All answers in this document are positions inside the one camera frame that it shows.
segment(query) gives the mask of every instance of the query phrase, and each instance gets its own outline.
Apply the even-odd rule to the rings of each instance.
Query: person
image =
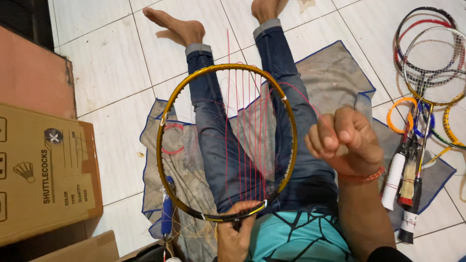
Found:
[[[253,214],[241,222],[239,232],[231,222],[218,224],[219,262],[237,261],[410,261],[396,250],[389,217],[381,204],[377,179],[364,177],[376,174],[383,161],[383,150],[366,117],[350,107],[338,109],[334,115],[317,119],[306,101],[307,92],[300,79],[290,48],[278,19],[281,0],[254,0],[252,15],[260,26],[254,31],[262,68],[277,82],[295,86],[303,95],[282,85],[295,116],[298,152],[291,179],[279,198],[267,207],[267,214],[256,219]],[[149,7],[144,15],[167,28],[177,42],[186,47],[190,74],[213,65],[212,50],[203,44],[205,30],[198,21],[181,21]],[[216,73],[203,75],[190,83],[191,101],[200,131],[198,140],[204,160],[206,180],[219,213],[234,214],[241,208],[251,208],[257,201],[240,201],[234,192],[225,190],[225,145],[229,150],[227,177],[237,176],[238,142],[226,121],[210,121],[219,114],[225,116],[222,95]],[[277,128],[286,128],[288,120],[280,121],[280,103],[274,103]],[[225,140],[225,130],[231,139]],[[291,139],[280,133],[278,151],[288,164]],[[340,145],[347,147],[341,154]],[[359,176],[353,181],[338,174]]]

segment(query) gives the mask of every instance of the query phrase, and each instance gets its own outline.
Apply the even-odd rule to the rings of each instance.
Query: bare foot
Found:
[[[199,21],[181,21],[164,11],[154,10],[150,7],[144,8],[143,13],[152,22],[170,30],[178,36],[184,47],[188,47],[192,43],[202,43],[202,39],[206,34],[204,26]]]
[[[286,3],[288,0],[254,0],[251,4],[251,11],[259,24],[263,24],[267,20],[277,18]]]

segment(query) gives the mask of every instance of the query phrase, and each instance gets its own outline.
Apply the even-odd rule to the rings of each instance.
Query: rolled jeans cuff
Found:
[[[186,47],[185,54],[186,56],[188,56],[190,53],[194,51],[200,51],[201,54],[203,51],[212,53],[212,48],[206,44],[192,43],[188,47]]]
[[[265,23],[261,24],[258,28],[256,28],[253,32],[254,39],[257,39],[257,37],[264,32],[265,30],[269,28],[274,28],[274,27],[281,27],[280,19],[278,18],[273,18],[270,20],[267,20]]]

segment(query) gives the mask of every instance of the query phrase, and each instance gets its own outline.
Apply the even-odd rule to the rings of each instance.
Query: blue jeans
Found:
[[[265,22],[255,30],[254,36],[263,70],[270,73],[277,82],[295,86],[307,99],[306,88],[300,78],[301,74],[296,69],[280,20],[272,19]],[[214,64],[212,51],[204,44],[188,46],[186,59],[189,74]],[[259,199],[258,194],[263,192],[259,190],[248,192],[249,189],[246,188],[239,192],[235,185],[241,172],[244,173],[245,169],[250,170],[251,161],[239,145],[226,117],[216,73],[201,76],[189,85],[191,101],[196,113],[198,140],[204,160],[206,180],[212,191],[217,211],[224,213],[240,199],[245,199],[246,196],[250,199],[251,194],[256,194],[256,199]],[[323,160],[315,159],[310,155],[304,144],[304,136],[311,125],[317,123],[317,116],[306,99],[296,90],[285,84],[281,84],[281,88],[295,116],[298,135],[297,158],[288,184],[278,199],[269,203],[260,215],[278,211],[313,211],[336,215],[338,188],[334,182],[335,172]],[[271,99],[277,118],[275,184],[269,181],[272,184],[268,186],[278,188],[289,163],[292,137],[287,112],[280,97],[272,91]],[[242,179],[246,179],[242,183],[255,185],[252,188],[263,188],[260,186],[263,181],[259,179],[260,172],[255,172],[250,178],[242,176]]]

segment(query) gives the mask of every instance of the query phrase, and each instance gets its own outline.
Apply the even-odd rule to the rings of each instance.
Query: red bracelet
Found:
[[[345,174],[338,174],[338,176],[343,179],[350,179],[350,180],[357,180],[357,181],[371,181],[371,180],[374,180],[380,177],[384,172],[385,172],[385,168],[381,166],[379,170],[377,171],[377,173],[367,176],[367,177],[350,176],[350,175],[345,175]]]

